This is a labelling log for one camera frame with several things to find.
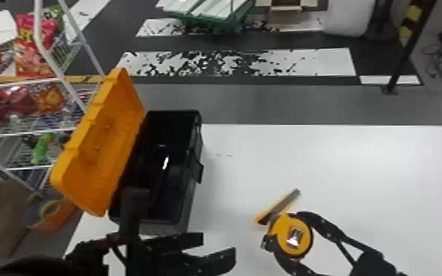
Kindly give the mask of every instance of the white floor marking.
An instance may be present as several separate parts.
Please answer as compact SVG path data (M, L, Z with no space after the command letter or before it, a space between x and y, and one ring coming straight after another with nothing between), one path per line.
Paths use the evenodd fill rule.
M77 22L79 29L83 31L95 16L109 3L110 0L79 0L70 8L70 13ZM69 28L67 16L64 15L63 21L67 29L67 39L72 41L77 34L72 28Z
M126 52L130 76L356 76L348 48Z
M361 84L384 85L389 83L391 76L360 76ZM397 84L420 85L421 81L415 75L403 75L399 77Z

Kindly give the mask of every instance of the wire shelf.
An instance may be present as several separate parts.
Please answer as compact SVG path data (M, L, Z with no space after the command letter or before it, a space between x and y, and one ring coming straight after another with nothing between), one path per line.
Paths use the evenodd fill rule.
M55 37L54 43L51 45L48 50L51 53L54 61L58 64L59 69L64 73L70 67L76 55L80 51L83 43L80 40L75 40L71 43L67 41L65 36L65 32L62 32L58 37ZM8 43L4 43L0 46L0 53L2 64L0 65L0 75L8 69L8 67L15 66L13 59L15 56L15 52L13 49L13 41ZM16 81L16 82L0 82L0 88L11 87L14 85L32 85L39 83L47 83L47 82L55 82L60 81L59 78L35 78L35 79L27 79L24 81Z
M80 93L80 98L87 103L92 95L91 92ZM84 115L83 111L74 104L74 110L70 116L63 112L47 115L30 115L21 118L17 123L8 126L0 126L0 137L21 136L26 134L43 134L54 131L72 131Z
M46 153L46 158L38 164L32 163L32 149L21 143L14 157L7 163L7 170L36 170L48 169L53 166L62 150L51 145Z

